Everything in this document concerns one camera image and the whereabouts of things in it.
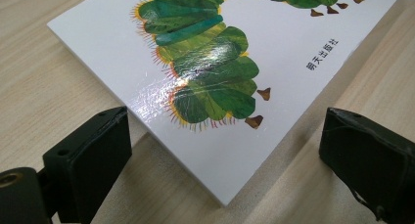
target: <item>caterpillar illustration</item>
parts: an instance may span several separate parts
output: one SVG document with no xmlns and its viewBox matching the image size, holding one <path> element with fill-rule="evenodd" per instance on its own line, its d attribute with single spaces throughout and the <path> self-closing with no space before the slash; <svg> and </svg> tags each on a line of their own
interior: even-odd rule
<svg viewBox="0 0 415 224">
<path fill-rule="evenodd" d="M 325 5 L 328 14 L 338 0 L 273 0 L 297 8 L 311 9 Z M 155 63 L 163 64 L 175 83 L 169 97 L 172 120 L 180 125 L 217 127 L 244 119 L 258 128 L 261 115 L 255 110 L 257 92 L 263 100 L 270 98 L 270 88 L 257 90 L 254 78 L 259 73 L 247 55 L 245 33 L 226 26 L 220 16 L 224 0 L 147 0 L 134 8 L 140 31 L 154 46 Z M 338 4 L 341 9 L 346 4 Z"/>
</svg>

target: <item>book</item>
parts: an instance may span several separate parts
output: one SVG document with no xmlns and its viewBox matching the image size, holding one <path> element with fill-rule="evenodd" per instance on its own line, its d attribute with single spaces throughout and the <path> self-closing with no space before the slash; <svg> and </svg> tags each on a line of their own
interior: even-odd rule
<svg viewBox="0 0 415 224">
<path fill-rule="evenodd" d="M 48 26 L 227 205 L 394 2 L 85 0 Z"/>
</svg>

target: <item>wooden table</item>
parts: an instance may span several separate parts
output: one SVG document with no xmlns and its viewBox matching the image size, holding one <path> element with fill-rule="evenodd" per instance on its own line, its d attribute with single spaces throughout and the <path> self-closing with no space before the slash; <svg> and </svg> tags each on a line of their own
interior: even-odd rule
<svg viewBox="0 0 415 224">
<path fill-rule="evenodd" d="M 81 1 L 0 0 L 0 171 L 39 170 L 77 126 L 120 106 L 46 26 Z M 415 141 L 415 0 L 395 3 L 227 207 L 130 117 L 133 156 L 94 222 L 376 223 L 318 157 L 327 107 Z"/>
</svg>

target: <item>light wood grain surface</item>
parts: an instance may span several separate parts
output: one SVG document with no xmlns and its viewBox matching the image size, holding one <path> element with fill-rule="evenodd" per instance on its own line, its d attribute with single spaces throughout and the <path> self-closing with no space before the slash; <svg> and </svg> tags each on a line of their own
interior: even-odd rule
<svg viewBox="0 0 415 224">
<path fill-rule="evenodd" d="M 81 1 L 0 0 L 0 171 L 41 169 L 48 149 L 120 106 L 46 26 Z M 318 157 L 327 107 L 415 141 L 415 0 L 395 3 L 227 207 L 130 117 L 133 156 L 94 223 L 376 223 Z"/>
</svg>

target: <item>white book cover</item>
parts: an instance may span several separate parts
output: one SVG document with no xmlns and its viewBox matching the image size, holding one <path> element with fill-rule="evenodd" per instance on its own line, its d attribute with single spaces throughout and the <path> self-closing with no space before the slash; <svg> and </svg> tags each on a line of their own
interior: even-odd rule
<svg viewBox="0 0 415 224">
<path fill-rule="evenodd" d="M 55 34 L 222 204 L 395 0 L 85 0 Z"/>
</svg>

